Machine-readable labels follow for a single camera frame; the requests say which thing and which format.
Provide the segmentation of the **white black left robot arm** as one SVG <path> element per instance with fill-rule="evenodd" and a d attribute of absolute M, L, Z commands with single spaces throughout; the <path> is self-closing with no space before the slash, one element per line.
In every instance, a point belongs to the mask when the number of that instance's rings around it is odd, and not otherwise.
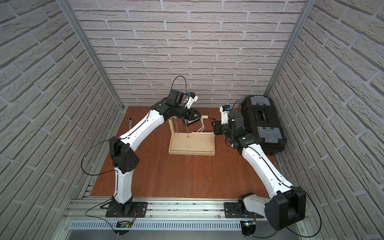
<path fill-rule="evenodd" d="M 192 108 L 197 100 L 198 96 L 193 92 L 183 93 L 171 89 L 169 95 L 152 105 L 146 116 L 131 130 L 119 138 L 111 138 L 109 146 L 116 178 L 107 217 L 128 217 L 132 214 L 132 180 L 140 162 L 136 154 L 139 145 L 152 131 L 172 117 L 188 121 L 200 119 L 201 114 Z"/>

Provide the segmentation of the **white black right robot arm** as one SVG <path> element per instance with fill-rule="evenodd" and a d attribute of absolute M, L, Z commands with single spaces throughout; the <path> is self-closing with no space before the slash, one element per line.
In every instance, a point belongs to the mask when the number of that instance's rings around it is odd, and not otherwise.
<path fill-rule="evenodd" d="M 305 191 L 294 187 L 269 161 L 256 138 L 247 132 L 240 112 L 232 112 L 228 105 L 221 106 L 220 112 L 221 120 L 212 122 L 215 135 L 225 136 L 229 146 L 252 166 L 269 195 L 269 198 L 255 194 L 241 196 L 241 213 L 263 216 L 277 231 L 302 221 L 306 212 Z"/>

